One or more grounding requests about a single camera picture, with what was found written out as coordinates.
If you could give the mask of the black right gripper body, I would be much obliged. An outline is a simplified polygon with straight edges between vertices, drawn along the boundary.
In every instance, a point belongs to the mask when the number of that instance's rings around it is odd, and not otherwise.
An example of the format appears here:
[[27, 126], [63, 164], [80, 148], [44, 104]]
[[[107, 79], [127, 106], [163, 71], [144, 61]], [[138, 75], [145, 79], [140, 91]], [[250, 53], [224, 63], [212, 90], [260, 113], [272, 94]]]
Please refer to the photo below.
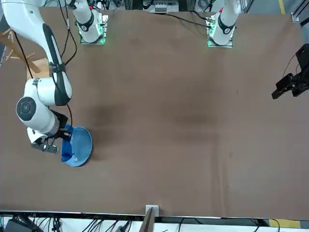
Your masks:
[[65, 128], [68, 118], [65, 115], [58, 113], [54, 110], [50, 111], [52, 112], [55, 121], [52, 129], [49, 131], [49, 138], [62, 139], [62, 129]]

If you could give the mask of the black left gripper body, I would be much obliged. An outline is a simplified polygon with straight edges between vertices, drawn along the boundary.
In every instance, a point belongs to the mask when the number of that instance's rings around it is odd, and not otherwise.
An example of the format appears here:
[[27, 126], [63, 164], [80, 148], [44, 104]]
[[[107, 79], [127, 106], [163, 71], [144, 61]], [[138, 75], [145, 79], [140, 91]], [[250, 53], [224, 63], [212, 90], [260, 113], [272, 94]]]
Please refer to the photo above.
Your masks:
[[305, 70], [309, 65], [309, 44], [303, 44], [295, 54], [301, 71]]

